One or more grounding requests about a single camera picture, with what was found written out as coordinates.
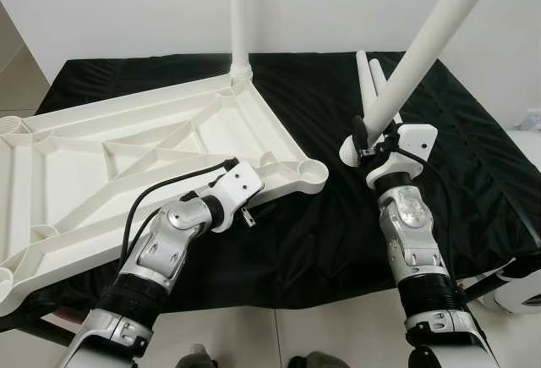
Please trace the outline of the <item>white plastic table leg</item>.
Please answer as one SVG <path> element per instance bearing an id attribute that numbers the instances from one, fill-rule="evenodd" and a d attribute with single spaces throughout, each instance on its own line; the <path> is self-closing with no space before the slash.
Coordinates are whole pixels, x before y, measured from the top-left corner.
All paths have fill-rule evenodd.
<path id="1" fill-rule="evenodd" d="M 374 143 L 384 129 L 401 112 L 411 93 L 447 47 L 463 21 L 473 11 L 479 0 L 438 0 L 413 37 L 401 62 L 387 80 L 382 97 L 372 104 L 372 113 L 363 118 L 369 133 L 369 143 Z M 359 166 L 359 159 L 352 153 L 352 133 L 344 140 L 339 156 L 348 166 Z"/>
<path id="2" fill-rule="evenodd" d="M 374 78 L 374 87 L 376 89 L 376 96 L 382 97 L 383 90 L 387 82 L 386 75 L 381 66 L 380 60 L 372 58 L 369 60 L 369 70 L 371 71 L 372 78 Z"/>
<path id="3" fill-rule="evenodd" d="M 229 78 L 232 85 L 249 80 L 254 74 L 249 63 L 247 32 L 248 0 L 229 0 L 229 46 L 231 63 Z"/>
<path id="4" fill-rule="evenodd" d="M 367 118 L 372 113 L 372 104 L 378 98 L 374 75 L 369 65 L 369 59 L 366 51 L 356 51 L 357 74 L 359 81 L 360 94 L 362 94 L 362 117 Z"/>

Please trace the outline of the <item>white domed appliance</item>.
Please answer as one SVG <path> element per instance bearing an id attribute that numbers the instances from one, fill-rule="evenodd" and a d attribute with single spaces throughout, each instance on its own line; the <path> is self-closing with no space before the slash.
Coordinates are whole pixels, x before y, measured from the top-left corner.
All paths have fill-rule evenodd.
<path id="1" fill-rule="evenodd" d="M 515 314 L 541 313 L 541 135 L 509 129 L 509 146 L 500 148 L 495 174 L 511 221 L 513 261 L 499 272 L 503 284 L 486 303 Z"/>

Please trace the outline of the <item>robot left leg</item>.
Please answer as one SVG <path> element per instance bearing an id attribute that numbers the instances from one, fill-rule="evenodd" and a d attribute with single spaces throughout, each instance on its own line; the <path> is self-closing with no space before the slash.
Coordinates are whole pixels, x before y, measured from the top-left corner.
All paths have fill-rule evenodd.
<path id="1" fill-rule="evenodd" d="M 174 368 L 219 368 L 219 363 L 210 356 L 202 344 L 193 344 L 189 352 L 179 358 Z"/>

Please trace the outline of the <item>robot leg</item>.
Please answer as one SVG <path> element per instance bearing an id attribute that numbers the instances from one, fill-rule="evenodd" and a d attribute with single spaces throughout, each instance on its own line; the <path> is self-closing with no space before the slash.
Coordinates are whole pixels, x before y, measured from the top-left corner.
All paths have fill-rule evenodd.
<path id="1" fill-rule="evenodd" d="M 351 366 L 339 357 L 314 351 L 291 357 L 287 362 L 287 368 L 351 368 Z"/>
<path id="2" fill-rule="evenodd" d="M 219 363 L 210 356 L 202 344 L 193 344 L 189 352 L 179 358 L 174 368 L 219 368 Z"/>

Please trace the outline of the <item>robot right leg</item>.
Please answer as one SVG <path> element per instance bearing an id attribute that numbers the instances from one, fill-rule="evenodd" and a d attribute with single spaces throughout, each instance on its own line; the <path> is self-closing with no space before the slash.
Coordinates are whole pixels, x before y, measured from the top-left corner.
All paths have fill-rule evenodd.
<path id="1" fill-rule="evenodd" d="M 291 357 L 287 362 L 287 368 L 351 368 L 351 366 L 339 357 L 314 351 Z"/>

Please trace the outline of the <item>black metal table leg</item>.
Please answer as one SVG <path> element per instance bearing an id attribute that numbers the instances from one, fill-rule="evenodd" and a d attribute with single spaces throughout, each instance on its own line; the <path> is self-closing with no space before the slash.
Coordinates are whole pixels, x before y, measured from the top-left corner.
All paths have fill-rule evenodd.
<path id="1" fill-rule="evenodd" d="M 514 280 L 516 277 L 507 275 L 504 270 L 495 270 L 488 272 L 488 274 L 478 275 L 475 283 L 465 286 L 462 293 L 467 302 L 477 301 L 484 295 L 491 294 Z"/>
<path id="2" fill-rule="evenodd" d="M 74 333 L 66 328 L 44 321 L 41 315 L 13 313 L 0 316 L 0 332 L 17 330 L 31 337 L 42 338 L 59 346 L 69 346 Z"/>

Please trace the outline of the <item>white wall socket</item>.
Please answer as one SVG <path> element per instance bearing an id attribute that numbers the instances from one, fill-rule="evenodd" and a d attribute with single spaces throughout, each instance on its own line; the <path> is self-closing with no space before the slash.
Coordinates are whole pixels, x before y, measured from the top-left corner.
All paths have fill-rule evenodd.
<path id="1" fill-rule="evenodd" d="M 540 132 L 541 131 L 541 108 L 533 107 L 527 109 L 526 116 L 518 124 L 518 129 L 527 132 Z"/>

